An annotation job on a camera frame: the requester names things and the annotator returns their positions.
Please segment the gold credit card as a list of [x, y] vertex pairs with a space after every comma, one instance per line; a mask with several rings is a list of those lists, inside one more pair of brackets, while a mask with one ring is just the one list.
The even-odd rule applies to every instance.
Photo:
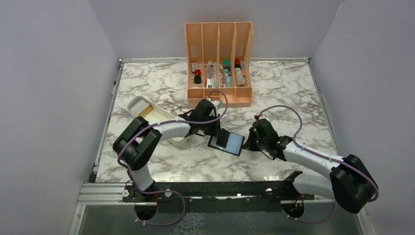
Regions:
[[150, 112], [152, 112], [153, 108], [151, 105], [147, 105], [145, 108], [141, 108], [138, 112], [138, 117], [146, 117]]

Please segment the white plastic tray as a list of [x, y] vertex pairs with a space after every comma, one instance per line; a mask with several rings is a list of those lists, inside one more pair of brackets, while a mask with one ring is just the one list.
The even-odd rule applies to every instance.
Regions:
[[133, 118], [138, 117], [137, 115], [135, 115], [131, 110], [130, 107], [138, 100], [138, 99], [144, 99], [146, 100], [153, 108], [152, 112], [150, 112], [146, 117], [144, 117], [144, 119], [146, 121], [148, 121], [150, 124], [154, 123], [154, 122], [164, 122], [166, 120], [171, 120], [171, 119], [175, 119], [176, 116], [174, 116], [173, 114], [169, 113], [168, 111], [166, 111], [165, 109], [161, 108], [160, 106], [158, 106], [157, 104], [151, 102], [149, 99], [147, 99], [144, 96], [138, 95], [135, 96], [134, 98], [132, 98], [129, 103], [127, 104], [126, 108], [128, 110], [128, 112], [131, 114], [131, 116]]

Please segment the black leather card holder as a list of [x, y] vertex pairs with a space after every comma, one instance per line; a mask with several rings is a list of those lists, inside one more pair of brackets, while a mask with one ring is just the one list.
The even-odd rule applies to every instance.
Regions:
[[232, 133], [232, 132], [230, 133], [231, 134], [230, 134], [226, 148], [217, 146], [216, 145], [217, 137], [213, 137], [213, 136], [211, 136], [208, 141], [208, 144], [207, 144], [208, 147], [214, 148], [216, 150], [220, 150], [220, 151], [223, 151], [223, 152], [235, 155], [235, 156], [240, 156], [245, 137], [239, 134]]

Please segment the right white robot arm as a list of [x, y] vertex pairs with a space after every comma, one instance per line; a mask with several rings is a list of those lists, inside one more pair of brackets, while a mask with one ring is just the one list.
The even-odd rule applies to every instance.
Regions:
[[252, 124], [243, 149], [267, 152], [273, 160], [296, 163], [317, 173], [316, 176], [301, 173], [285, 183], [282, 192], [288, 199], [314, 194], [335, 200], [350, 213], [358, 213], [378, 192], [376, 182], [359, 157], [307, 149], [292, 137], [279, 136], [264, 118]]

